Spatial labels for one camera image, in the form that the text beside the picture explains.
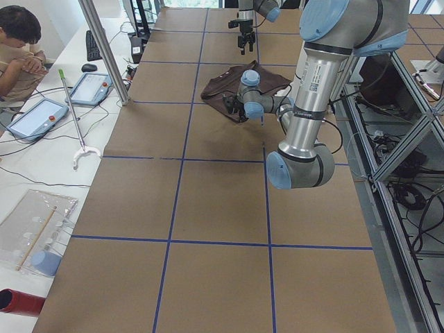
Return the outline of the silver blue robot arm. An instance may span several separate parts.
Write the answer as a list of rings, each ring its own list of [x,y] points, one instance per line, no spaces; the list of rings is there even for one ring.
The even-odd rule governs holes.
[[[262,94],[260,75],[252,69],[242,73],[237,93],[223,98],[224,106],[243,120],[273,113],[281,123],[286,137],[266,159],[274,187],[318,187],[331,179],[334,158],[317,137],[341,63],[402,47],[408,15],[408,1],[309,1],[300,18],[307,59],[297,66],[302,74],[293,80],[296,96]]]
[[[246,47],[250,52],[253,51],[256,42],[254,24],[255,14],[259,14],[265,20],[274,22],[281,12],[283,1],[274,0],[250,0],[238,1],[238,11],[235,19],[228,22],[228,28],[238,28],[237,46],[241,55],[246,54]]]

